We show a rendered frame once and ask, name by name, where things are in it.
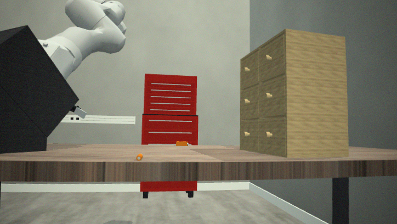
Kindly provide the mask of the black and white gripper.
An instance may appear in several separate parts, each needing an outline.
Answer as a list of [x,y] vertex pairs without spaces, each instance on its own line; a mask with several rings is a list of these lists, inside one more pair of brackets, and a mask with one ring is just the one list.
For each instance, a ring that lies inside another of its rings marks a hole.
[[78,115],[79,117],[81,117],[83,119],[85,118],[85,116],[87,114],[85,111],[81,110],[79,108],[79,106],[75,106],[75,105],[72,107],[72,109],[70,111],[72,111],[73,113],[75,113],[76,115]]

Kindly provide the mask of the wooden drawer front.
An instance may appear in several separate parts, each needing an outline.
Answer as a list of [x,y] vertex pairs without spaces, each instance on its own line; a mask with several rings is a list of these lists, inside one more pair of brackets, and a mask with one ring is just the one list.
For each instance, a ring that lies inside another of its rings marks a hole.
[[241,122],[241,148],[259,151],[259,119]]
[[260,115],[286,112],[285,75],[260,85]]
[[259,51],[241,62],[241,88],[259,81]]
[[260,151],[286,155],[286,117],[261,120]]
[[285,34],[260,49],[260,80],[284,70]]
[[259,85],[241,91],[241,117],[259,115]]

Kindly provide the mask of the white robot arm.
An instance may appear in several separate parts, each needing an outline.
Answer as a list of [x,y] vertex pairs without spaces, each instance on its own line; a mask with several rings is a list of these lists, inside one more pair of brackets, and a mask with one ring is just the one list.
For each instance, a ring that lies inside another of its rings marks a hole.
[[[92,52],[116,53],[125,45],[125,9],[118,1],[68,0],[65,13],[76,27],[38,40],[66,80]],[[94,31],[95,30],[95,31]]]

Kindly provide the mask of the light brown wooden chest of drawers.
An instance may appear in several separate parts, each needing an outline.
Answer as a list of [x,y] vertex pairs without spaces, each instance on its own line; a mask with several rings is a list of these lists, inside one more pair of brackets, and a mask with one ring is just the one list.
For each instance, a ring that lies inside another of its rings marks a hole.
[[[260,49],[285,34],[285,70],[260,80]],[[241,62],[259,50],[259,81],[241,88]],[[260,115],[260,85],[285,75],[286,112]],[[241,117],[241,91],[259,85],[259,115]],[[286,117],[286,155],[260,151],[262,119]],[[250,119],[253,118],[253,119]],[[241,122],[259,119],[259,151],[241,148]],[[240,150],[284,158],[349,157],[345,37],[284,29],[240,59]]]

